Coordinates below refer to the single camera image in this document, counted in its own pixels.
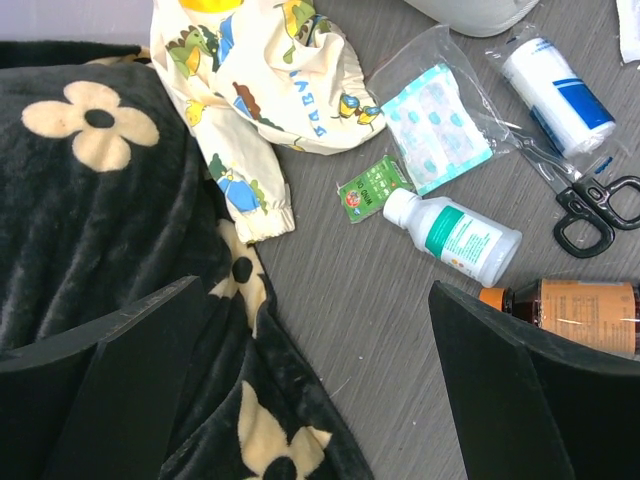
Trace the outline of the bagged teal plaster strips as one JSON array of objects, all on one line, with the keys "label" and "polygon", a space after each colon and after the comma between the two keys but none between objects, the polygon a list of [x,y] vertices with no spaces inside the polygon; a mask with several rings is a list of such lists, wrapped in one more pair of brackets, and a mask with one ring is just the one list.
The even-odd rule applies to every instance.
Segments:
[{"label": "bagged teal plaster strips", "polygon": [[516,139],[471,63],[436,25],[367,81],[416,192],[427,195],[516,149]]}]

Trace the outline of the white bottle green label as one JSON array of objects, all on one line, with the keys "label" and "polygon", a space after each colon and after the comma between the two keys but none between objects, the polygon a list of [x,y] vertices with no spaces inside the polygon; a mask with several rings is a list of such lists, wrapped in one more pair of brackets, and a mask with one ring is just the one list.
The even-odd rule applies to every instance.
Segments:
[{"label": "white bottle green label", "polygon": [[419,251],[486,288],[498,283],[522,242],[521,232],[448,197],[424,199],[402,188],[390,194],[383,216],[407,231]]}]

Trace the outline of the white gauze pad packet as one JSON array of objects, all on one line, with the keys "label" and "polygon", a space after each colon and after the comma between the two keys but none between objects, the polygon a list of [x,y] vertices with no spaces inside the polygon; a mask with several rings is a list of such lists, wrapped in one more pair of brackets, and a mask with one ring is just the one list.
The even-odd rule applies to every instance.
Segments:
[{"label": "white gauze pad packet", "polygon": [[639,0],[617,0],[616,8],[619,19],[620,53],[624,63],[639,60]]}]

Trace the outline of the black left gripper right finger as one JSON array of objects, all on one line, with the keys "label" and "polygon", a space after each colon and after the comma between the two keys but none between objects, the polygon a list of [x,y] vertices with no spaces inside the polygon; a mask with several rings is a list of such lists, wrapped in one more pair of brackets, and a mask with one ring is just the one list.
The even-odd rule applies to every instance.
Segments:
[{"label": "black left gripper right finger", "polygon": [[636,479],[639,363],[437,281],[437,351],[471,479]]}]

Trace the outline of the grey medicine kit case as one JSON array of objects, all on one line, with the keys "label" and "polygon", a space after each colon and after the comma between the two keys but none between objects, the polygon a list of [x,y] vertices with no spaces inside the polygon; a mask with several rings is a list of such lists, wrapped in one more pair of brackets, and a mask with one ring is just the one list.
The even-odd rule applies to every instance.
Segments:
[{"label": "grey medicine kit case", "polygon": [[488,38],[509,30],[539,0],[405,0],[405,3],[462,35]]}]

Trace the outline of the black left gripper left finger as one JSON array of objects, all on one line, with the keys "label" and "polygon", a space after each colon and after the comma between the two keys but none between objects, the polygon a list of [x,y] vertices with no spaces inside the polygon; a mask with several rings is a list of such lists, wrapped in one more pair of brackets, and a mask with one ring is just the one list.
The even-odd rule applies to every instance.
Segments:
[{"label": "black left gripper left finger", "polygon": [[204,324],[199,278],[1,355],[4,479],[155,479]]}]

